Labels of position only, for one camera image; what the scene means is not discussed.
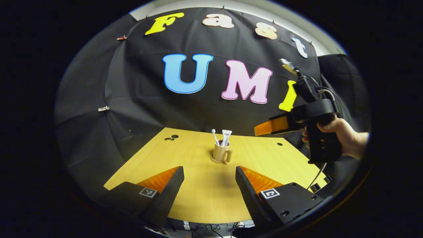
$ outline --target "beige mug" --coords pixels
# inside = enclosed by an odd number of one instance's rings
[[[229,142],[228,146],[220,146],[215,143],[213,156],[210,156],[210,159],[216,163],[229,163],[232,157],[232,150],[229,148],[230,145]]]

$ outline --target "yellow table surface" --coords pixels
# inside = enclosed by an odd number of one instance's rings
[[[178,135],[175,140],[165,140]],[[139,183],[176,166],[184,167],[184,181],[168,217],[198,223],[230,223],[251,219],[235,181],[236,166],[244,166],[282,184],[309,186],[319,169],[283,138],[229,137],[233,150],[227,164],[210,160],[212,133],[164,128],[129,159],[104,185]],[[321,173],[316,183],[326,185]]]

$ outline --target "hand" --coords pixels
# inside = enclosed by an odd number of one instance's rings
[[[343,118],[337,117],[335,117],[335,119],[326,126],[317,123],[317,128],[324,133],[336,133],[336,136],[342,146],[342,155],[348,155],[356,159],[360,159],[363,156],[368,140],[367,132],[355,132],[351,125]],[[307,130],[304,130],[302,135],[304,136],[302,141],[308,143],[309,139]]]

